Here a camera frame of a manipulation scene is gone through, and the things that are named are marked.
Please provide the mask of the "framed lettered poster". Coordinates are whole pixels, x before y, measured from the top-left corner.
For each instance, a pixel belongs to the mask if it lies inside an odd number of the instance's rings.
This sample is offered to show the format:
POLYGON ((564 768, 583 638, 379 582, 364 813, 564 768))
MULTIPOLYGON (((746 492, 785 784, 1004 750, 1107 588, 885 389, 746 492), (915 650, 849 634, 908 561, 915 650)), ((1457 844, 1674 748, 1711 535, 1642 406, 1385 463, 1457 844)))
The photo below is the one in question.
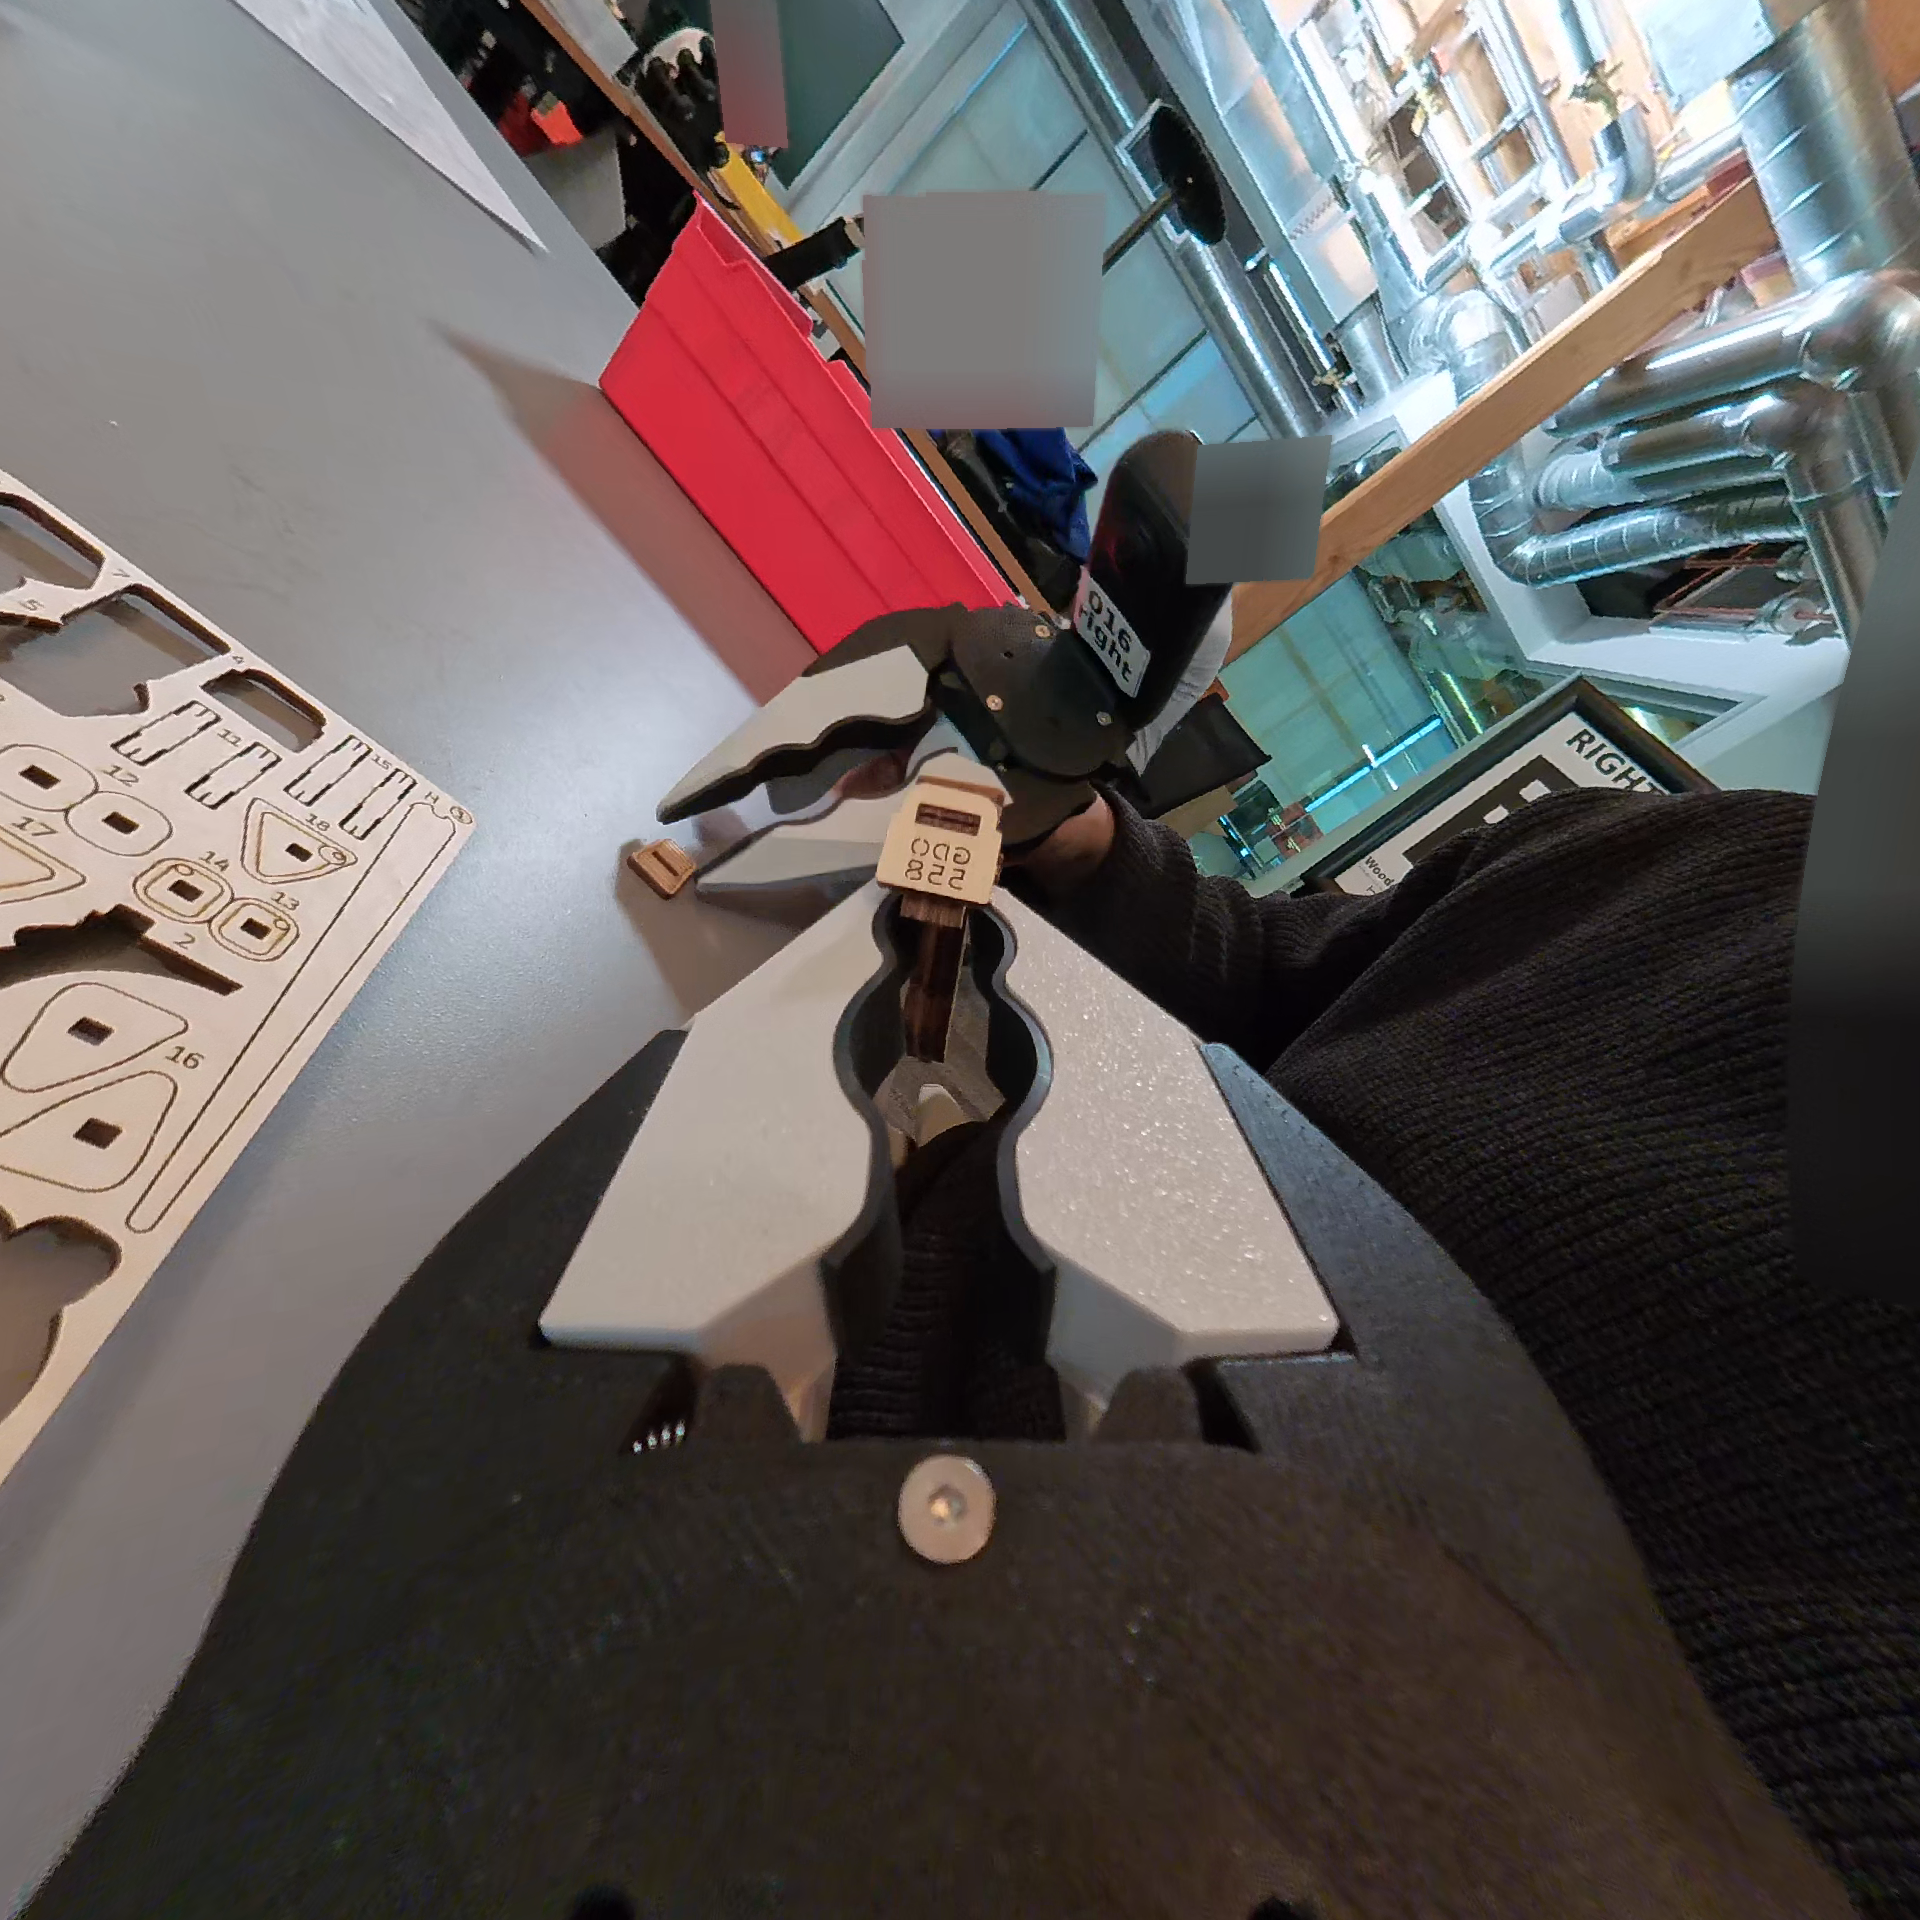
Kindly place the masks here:
POLYGON ((1595 682, 1567 679, 1319 839, 1286 864, 1281 888, 1375 896, 1463 832, 1588 789, 1682 796, 1715 782, 1595 682))

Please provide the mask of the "white paper sheet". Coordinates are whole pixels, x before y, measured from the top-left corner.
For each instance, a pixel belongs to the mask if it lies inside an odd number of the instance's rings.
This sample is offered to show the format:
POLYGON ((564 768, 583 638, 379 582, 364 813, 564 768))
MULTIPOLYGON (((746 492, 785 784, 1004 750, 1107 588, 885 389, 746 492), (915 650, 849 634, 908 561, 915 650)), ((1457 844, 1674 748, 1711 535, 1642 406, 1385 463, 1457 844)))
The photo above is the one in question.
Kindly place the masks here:
POLYGON ((545 250, 538 229, 491 176, 370 1, 239 1, 237 7, 469 202, 485 209, 529 249, 545 250))

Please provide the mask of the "grey desk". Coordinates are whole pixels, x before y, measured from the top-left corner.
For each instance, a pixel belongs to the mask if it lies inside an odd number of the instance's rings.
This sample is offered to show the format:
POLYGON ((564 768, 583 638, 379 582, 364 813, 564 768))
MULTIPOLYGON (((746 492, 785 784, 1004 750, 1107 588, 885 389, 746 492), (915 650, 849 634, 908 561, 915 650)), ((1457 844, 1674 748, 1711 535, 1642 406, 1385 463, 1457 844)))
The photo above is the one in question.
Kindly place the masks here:
POLYGON ((4 466, 475 818, 4 1482, 4 1912, 395 1289, 782 936, 622 853, 809 646, 599 391, 633 301, 379 14, 541 249, 237 4, 4 4, 4 466))

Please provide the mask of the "small engraved wooden piece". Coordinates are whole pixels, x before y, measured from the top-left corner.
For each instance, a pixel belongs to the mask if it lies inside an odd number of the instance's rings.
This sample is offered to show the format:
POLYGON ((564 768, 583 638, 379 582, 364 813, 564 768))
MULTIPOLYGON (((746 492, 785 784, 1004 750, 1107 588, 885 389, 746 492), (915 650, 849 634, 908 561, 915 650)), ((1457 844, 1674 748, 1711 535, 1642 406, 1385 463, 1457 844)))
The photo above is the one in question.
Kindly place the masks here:
POLYGON ((905 1057, 946 1056, 969 921, 993 900, 1007 805, 996 774, 959 751, 929 759, 897 801, 876 879, 899 961, 905 1057))

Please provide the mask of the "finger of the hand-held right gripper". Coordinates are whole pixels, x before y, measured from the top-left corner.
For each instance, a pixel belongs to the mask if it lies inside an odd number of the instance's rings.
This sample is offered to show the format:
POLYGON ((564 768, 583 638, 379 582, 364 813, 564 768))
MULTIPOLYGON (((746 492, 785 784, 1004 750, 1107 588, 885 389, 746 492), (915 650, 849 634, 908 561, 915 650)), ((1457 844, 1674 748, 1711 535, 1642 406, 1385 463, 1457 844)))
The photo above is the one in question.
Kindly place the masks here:
POLYGON ((917 742, 940 718, 937 679, 967 613, 919 608, 861 623, 700 759, 657 805, 658 822, 811 777, 838 751, 917 742))
POLYGON ((833 896, 863 884, 925 761, 967 751, 959 735, 922 735, 899 748, 843 748, 807 774, 767 782, 767 822, 702 864, 703 900, 833 896))

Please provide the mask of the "black round lamp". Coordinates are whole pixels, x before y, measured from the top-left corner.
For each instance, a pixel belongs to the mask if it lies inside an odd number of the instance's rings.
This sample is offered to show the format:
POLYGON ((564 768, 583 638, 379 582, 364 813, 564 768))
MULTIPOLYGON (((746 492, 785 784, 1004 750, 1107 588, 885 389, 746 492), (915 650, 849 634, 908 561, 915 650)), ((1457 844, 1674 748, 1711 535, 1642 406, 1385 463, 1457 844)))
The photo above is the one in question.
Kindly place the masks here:
POLYGON ((1155 102, 1139 132, 1159 168, 1159 189, 1105 246, 1102 271, 1110 271, 1155 224, 1166 220, 1172 220, 1203 249, 1221 244, 1228 234, 1226 194, 1188 117, 1172 102, 1155 102))

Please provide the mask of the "wooden beam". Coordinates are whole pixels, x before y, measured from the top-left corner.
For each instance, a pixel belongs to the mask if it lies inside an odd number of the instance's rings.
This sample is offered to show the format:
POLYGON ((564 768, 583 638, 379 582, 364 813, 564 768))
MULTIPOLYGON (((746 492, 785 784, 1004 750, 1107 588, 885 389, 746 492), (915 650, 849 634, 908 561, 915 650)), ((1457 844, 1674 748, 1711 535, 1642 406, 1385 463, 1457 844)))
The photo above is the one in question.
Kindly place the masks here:
POLYGON ((1777 244, 1761 186, 1749 177, 1668 231, 1659 246, 1639 255, 1570 319, 1329 506, 1307 581, 1239 584, 1226 661, 1235 663, 1258 646, 1380 544, 1777 244))

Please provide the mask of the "person's right forearm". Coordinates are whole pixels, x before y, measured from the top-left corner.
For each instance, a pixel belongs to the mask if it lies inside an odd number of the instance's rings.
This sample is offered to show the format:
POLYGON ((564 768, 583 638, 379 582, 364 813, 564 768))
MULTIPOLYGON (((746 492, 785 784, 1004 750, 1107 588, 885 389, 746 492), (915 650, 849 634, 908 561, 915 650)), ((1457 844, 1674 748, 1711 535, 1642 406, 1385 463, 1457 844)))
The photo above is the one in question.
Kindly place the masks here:
POLYGON ((1773 791, 1575 789, 1378 896, 1255 898, 1116 807, 1059 924, 1437 1238, 1777 1238, 1811 825, 1773 791))

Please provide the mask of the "person's right hand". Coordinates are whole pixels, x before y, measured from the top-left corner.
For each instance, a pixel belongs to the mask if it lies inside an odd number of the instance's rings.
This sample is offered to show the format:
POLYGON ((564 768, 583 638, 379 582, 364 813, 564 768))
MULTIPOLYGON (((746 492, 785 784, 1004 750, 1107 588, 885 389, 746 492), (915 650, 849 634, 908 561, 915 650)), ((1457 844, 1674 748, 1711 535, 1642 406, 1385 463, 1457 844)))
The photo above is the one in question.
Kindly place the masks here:
POLYGON ((1098 789, 1092 800, 1075 816, 1034 845, 1022 845, 1010 855, 1007 873, 1030 893, 1067 898, 1098 876, 1113 850, 1113 841, 1116 810, 1108 792, 1098 789))

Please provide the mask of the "silver ventilation ducts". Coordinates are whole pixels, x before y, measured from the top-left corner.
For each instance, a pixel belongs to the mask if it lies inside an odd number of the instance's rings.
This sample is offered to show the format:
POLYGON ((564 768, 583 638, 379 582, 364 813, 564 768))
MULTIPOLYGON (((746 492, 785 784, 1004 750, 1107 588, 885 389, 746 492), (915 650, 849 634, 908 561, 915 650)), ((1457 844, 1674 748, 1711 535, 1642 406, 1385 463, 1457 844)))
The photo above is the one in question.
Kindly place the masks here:
POLYGON ((1787 544, 1843 633, 1916 460, 1916 159, 1875 8, 1027 4, 1145 194, 1153 105, 1199 134, 1228 234, 1172 246, 1263 423, 1436 389, 1434 425, 1334 455, 1337 500, 1753 181, 1777 249, 1451 494, 1518 588, 1787 544))

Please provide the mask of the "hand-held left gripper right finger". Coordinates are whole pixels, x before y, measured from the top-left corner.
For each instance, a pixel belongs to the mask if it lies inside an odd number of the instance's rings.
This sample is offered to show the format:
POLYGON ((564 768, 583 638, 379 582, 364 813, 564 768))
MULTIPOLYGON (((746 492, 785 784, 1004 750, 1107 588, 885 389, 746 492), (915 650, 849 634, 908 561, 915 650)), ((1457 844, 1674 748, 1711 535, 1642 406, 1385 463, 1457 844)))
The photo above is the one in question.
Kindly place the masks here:
POLYGON ((1092 1422, 1142 1369, 1329 1353, 1339 1324, 1199 1039, 996 893, 1002 988, 1043 1041, 1015 1199, 1051 1264, 1047 1364, 1092 1422))

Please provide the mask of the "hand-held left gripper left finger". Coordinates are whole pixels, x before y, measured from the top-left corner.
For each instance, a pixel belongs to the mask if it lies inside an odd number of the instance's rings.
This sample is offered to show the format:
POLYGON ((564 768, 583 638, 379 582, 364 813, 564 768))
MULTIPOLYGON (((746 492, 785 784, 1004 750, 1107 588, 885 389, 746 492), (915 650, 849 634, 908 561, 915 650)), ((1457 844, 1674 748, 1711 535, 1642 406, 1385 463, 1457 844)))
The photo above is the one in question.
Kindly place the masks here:
POLYGON ((707 1006, 540 1313, 557 1349, 751 1364, 805 1432, 900 1281, 874 1088, 899 1057, 877 884, 707 1006))

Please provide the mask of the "long wooden table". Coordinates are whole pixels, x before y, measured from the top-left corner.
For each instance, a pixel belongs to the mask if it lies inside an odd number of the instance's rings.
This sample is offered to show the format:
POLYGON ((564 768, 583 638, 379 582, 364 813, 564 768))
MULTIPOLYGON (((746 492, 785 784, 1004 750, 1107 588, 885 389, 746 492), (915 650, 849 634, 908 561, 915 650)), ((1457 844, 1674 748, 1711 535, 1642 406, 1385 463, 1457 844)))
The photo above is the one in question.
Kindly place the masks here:
POLYGON ((771 162, 785 144, 774 7, 713 4, 708 17, 700 17, 702 4, 531 4, 531 10, 541 14, 548 39, 609 112, 617 214, 611 238, 590 249, 615 281, 639 298, 692 212, 715 212, 799 303, 818 348, 867 381, 869 351, 827 282, 857 261, 861 221, 838 214, 805 231, 771 186, 771 162), (633 88, 642 29, 686 22, 708 29, 717 62, 730 159, 708 174, 689 164, 633 88))

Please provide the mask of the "red plastic bin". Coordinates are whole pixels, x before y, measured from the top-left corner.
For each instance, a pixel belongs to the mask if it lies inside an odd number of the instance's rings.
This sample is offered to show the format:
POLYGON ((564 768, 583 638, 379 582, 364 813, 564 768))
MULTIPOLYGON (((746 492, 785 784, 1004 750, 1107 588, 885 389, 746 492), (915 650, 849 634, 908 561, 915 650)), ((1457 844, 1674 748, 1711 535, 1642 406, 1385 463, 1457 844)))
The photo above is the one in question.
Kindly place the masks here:
POLYGON ((601 393, 807 644, 874 617, 1017 593, 855 373, 708 206, 609 358, 601 393))

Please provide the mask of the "wooden puzzle sheet with cutouts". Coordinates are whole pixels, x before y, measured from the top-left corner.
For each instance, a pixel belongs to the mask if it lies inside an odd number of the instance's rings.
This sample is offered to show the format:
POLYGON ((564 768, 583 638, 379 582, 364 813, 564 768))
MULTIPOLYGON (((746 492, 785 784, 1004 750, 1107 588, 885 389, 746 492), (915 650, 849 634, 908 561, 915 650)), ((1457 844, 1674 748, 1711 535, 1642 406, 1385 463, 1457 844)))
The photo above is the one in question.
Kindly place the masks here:
POLYGON ((4 634, 142 608, 201 661, 127 712, 4 685, 3 933, 116 927, 153 970, 61 957, 4 983, 4 1238, 78 1230, 113 1271, 55 1309, 3 1471, 239 1159, 474 830, 466 807, 12 470, 4 511, 87 561, 4 590, 4 634))

